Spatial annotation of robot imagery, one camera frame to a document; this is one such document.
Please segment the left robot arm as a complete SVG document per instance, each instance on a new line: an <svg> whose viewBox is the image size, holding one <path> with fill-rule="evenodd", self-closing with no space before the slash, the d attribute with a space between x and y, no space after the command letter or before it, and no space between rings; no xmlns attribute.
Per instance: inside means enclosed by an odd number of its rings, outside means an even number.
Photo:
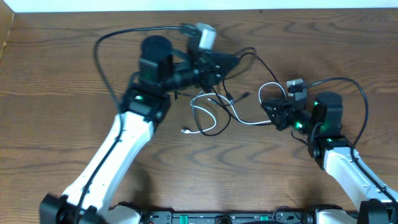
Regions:
<svg viewBox="0 0 398 224"><path fill-rule="evenodd" d="M140 223L141 212L127 205L110 207L116 190L141 149L151 140L170 108L169 92L190 86L210 91L238 58L212 49L213 41L191 36L186 52L161 35L141 44L138 82L131 82L106 139L80 176L61 197L46 195L41 223Z"/></svg>

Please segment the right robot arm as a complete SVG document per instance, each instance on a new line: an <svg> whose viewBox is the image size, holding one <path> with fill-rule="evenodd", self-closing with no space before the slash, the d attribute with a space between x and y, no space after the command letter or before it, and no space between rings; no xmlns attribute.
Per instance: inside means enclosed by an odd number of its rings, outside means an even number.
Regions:
<svg viewBox="0 0 398 224"><path fill-rule="evenodd" d="M313 111L305 110L305 98L293 93L287 99L269 99L261 106L271 123L307 136L310 157L342 187L358 211L357 217L336 205L319 205L305 212L302 223L397 223L397 192L388 187L362 160L341 133L343 99L321 92Z"/></svg>

